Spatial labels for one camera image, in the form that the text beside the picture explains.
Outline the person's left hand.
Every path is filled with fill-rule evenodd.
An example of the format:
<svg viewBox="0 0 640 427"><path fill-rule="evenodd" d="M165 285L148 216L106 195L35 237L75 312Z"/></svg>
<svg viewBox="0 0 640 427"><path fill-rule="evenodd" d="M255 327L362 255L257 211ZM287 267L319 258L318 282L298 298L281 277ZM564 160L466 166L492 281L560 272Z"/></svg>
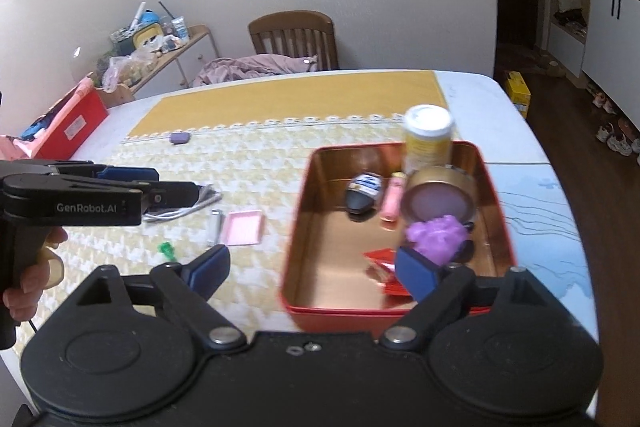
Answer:
<svg viewBox="0 0 640 427"><path fill-rule="evenodd" d="M2 301L12 319L18 323L31 320L38 308L43 291L58 285L64 277L64 265L55 252L67 239L62 228L54 228L37 251L36 263L29 265L20 275L16 287L7 289Z"/></svg>

